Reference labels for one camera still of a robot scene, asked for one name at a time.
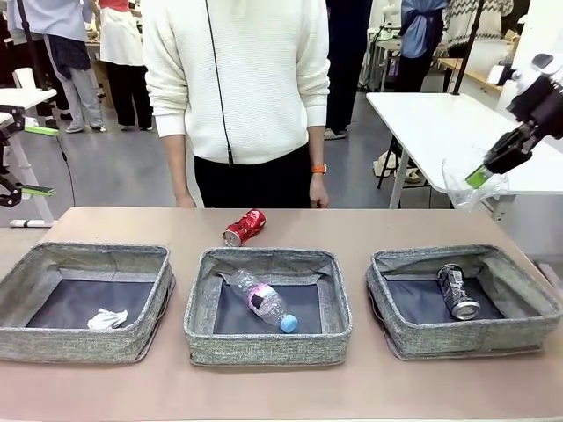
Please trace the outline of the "person's left hand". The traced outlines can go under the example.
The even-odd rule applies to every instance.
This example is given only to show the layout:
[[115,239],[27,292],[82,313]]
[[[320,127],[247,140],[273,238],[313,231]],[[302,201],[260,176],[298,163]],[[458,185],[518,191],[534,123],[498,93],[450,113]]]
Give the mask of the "person's left hand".
[[310,183],[310,203],[311,208],[323,209],[329,206],[329,196],[325,189],[325,183],[322,178],[312,178]]

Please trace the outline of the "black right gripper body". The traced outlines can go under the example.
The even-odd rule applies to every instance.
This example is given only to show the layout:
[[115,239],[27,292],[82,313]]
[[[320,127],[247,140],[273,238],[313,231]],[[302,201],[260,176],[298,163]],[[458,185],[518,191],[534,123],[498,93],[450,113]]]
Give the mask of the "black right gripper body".
[[551,78],[537,78],[511,100],[507,110],[525,135],[562,138],[562,87]]

